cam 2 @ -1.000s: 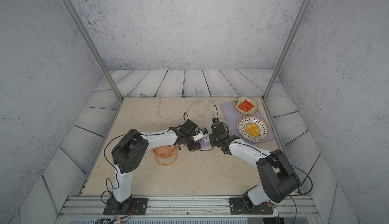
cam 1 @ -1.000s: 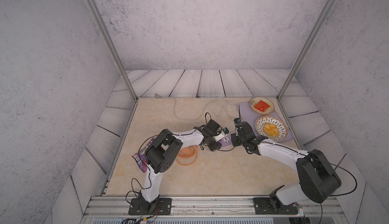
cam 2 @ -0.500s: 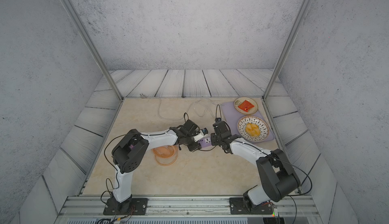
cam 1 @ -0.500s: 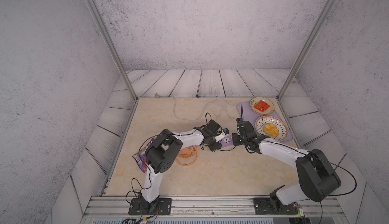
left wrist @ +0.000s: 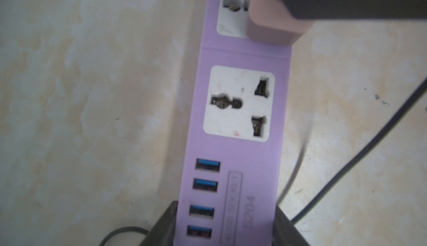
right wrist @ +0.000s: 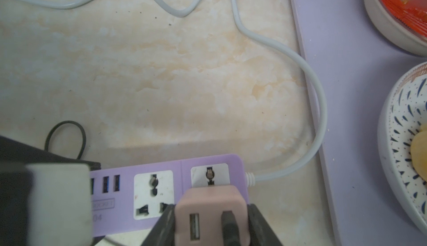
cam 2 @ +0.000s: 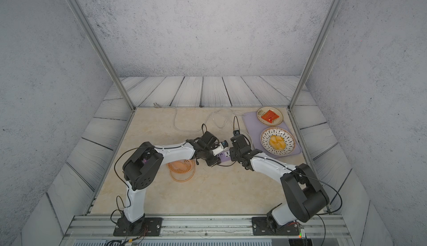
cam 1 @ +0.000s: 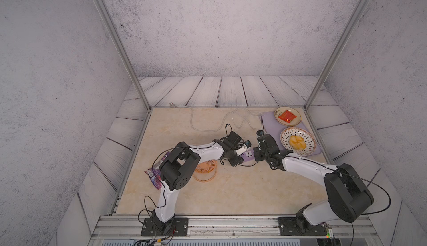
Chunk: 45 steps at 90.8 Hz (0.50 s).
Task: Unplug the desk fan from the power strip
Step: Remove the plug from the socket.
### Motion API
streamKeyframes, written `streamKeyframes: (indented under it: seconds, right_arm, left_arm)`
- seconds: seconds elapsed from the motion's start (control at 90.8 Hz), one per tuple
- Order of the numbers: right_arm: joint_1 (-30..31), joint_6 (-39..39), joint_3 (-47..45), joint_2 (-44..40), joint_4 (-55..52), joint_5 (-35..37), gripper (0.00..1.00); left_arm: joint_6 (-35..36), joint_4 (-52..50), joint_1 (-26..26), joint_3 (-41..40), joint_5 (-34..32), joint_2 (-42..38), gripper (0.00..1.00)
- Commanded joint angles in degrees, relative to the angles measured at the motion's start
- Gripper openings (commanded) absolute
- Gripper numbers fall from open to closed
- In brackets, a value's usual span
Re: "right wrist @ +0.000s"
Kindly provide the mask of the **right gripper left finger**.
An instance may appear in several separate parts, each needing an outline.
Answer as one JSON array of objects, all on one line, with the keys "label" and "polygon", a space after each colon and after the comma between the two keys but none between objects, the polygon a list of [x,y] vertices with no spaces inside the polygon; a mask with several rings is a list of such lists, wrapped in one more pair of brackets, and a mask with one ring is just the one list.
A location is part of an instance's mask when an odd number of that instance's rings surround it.
[{"label": "right gripper left finger", "polygon": [[175,245],[175,205],[168,205],[149,232],[142,246]]}]

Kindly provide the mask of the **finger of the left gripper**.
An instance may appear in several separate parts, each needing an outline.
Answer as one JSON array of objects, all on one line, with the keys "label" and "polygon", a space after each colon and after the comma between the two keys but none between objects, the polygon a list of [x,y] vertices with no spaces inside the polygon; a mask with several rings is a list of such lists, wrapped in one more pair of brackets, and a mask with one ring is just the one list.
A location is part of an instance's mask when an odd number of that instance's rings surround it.
[{"label": "finger of the left gripper", "polygon": [[90,171],[101,170],[101,164],[98,162],[61,157],[4,136],[1,136],[1,162],[85,164],[89,166]]}]

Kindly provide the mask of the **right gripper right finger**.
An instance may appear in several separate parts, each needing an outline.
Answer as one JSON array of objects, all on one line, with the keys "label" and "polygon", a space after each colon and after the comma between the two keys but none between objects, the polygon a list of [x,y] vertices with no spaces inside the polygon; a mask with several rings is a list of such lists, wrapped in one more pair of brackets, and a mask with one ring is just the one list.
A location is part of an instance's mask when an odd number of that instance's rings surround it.
[{"label": "right gripper right finger", "polygon": [[248,205],[250,246],[283,246],[258,207]]}]

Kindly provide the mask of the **purple power strip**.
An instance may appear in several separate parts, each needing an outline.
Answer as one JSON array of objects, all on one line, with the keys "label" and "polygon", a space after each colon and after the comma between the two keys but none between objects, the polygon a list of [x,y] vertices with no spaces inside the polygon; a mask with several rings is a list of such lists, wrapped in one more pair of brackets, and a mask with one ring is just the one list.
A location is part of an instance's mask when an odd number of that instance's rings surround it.
[{"label": "purple power strip", "polygon": [[234,185],[248,200],[255,184],[235,154],[96,170],[90,179],[94,237],[152,228],[190,188]]}]

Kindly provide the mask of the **pink USB plug adapter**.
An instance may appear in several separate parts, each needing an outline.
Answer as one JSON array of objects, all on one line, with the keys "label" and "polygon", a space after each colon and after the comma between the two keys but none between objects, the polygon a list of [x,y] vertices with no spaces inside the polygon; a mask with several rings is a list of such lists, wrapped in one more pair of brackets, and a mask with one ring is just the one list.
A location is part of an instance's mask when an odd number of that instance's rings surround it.
[{"label": "pink USB plug adapter", "polygon": [[240,244],[250,244],[248,207],[233,185],[191,188],[175,207],[176,246],[223,246],[221,216],[233,213]]}]

